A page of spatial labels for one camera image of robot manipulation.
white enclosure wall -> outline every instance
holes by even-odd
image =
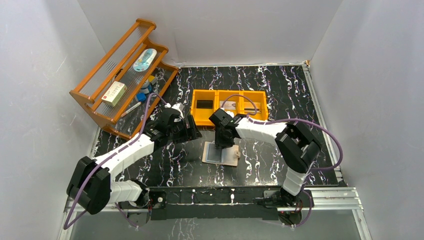
[[[104,54],[76,0],[1,1],[0,239],[57,238],[96,131],[68,92]]]
[[[374,239],[423,239],[424,2],[345,0],[311,61]]]
[[[342,0],[78,0],[108,51],[137,18],[171,65],[310,60]]]

wooden rack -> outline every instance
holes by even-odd
[[[124,139],[130,139],[136,135],[142,127],[142,121],[131,134],[123,133],[115,126],[152,72],[156,68],[171,72],[169,79],[159,92],[160,96],[163,96],[178,72],[178,68],[162,62],[168,48],[150,41],[149,34],[155,28],[154,22],[137,19],[78,86],[69,92],[101,129]],[[133,70],[133,63],[145,49],[150,48],[157,51],[150,67],[142,72]],[[113,81],[122,82],[127,86],[126,92],[114,107],[105,104],[101,99]],[[159,98],[156,98],[148,109],[147,117],[158,102]]]

black marble surface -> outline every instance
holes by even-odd
[[[159,81],[165,81],[168,73],[156,72]],[[319,123],[302,66],[232,66],[181,68],[165,92],[163,99],[171,105],[183,103],[185,114],[190,112],[193,89],[265,91],[269,120],[302,118]],[[160,103],[150,119],[162,111]],[[132,132],[140,122],[144,107],[139,107],[125,124],[120,126]],[[205,141],[214,140],[210,128],[199,127],[203,137],[183,144],[168,144],[152,155],[144,157],[128,167],[117,181],[138,179],[146,186],[158,187],[218,187],[218,186],[280,186],[286,174],[285,163],[279,151],[271,144],[237,139],[241,158],[237,167],[202,162]],[[312,128],[323,146],[323,134]],[[118,147],[125,140],[100,132],[95,156],[103,155]],[[329,151],[325,147],[314,167],[331,166]],[[308,185],[337,185],[333,171],[311,174]]]

yellow compartment tray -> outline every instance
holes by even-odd
[[[248,97],[256,105],[257,113],[251,116],[257,120],[268,120],[267,96],[264,91],[203,90],[195,89],[190,113],[197,126],[214,126],[209,117],[221,107],[226,98],[240,94]],[[233,96],[224,105],[226,111],[236,114],[254,113],[252,104],[241,96]]]

metal frame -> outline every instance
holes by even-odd
[[[325,210],[352,210],[353,217],[355,219],[356,227],[358,229],[360,238],[362,240],[371,240],[371,235],[368,230],[367,222],[364,218],[363,206],[359,198],[356,187],[307,187],[307,190],[312,192],[312,198],[315,206],[312,208],[313,211],[325,211]],[[65,207],[65,217],[69,212],[73,201],[68,201]],[[77,214],[84,209],[77,205],[74,213],[70,220],[73,220]],[[294,211],[294,208],[280,207],[277,211]],[[114,204],[108,204],[102,212],[118,212]],[[136,209],[125,209],[126,212],[130,213],[147,213],[148,210],[145,208]],[[69,240],[72,234],[72,226],[67,230],[61,230],[58,240]]]
[[[91,159],[93,159],[94,154],[96,154],[95,150],[96,150],[96,147],[97,147],[97,140],[99,139],[100,130],[101,130],[101,128],[99,126],[97,126],[97,129],[95,130],[95,134],[94,134],[94,140],[93,140],[93,143],[91,145],[90,152],[88,153],[88,156]]]
[[[315,93],[315,88],[314,88],[314,84],[312,83],[312,78],[311,78],[311,73],[309,72],[309,68],[305,63],[301,64],[301,66],[303,67],[303,72],[305,74],[306,83],[310,91],[310,96],[312,97],[312,102],[315,105],[316,115],[318,116],[319,124],[323,126],[324,128],[327,128],[326,121],[324,120],[323,112],[321,111],[320,104],[318,103],[317,94]],[[331,162],[332,164],[335,164],[337,156],[336,156],[336,152],[334,151],[333,143],[327,134],[324,134],[324,140],[328,147]]]

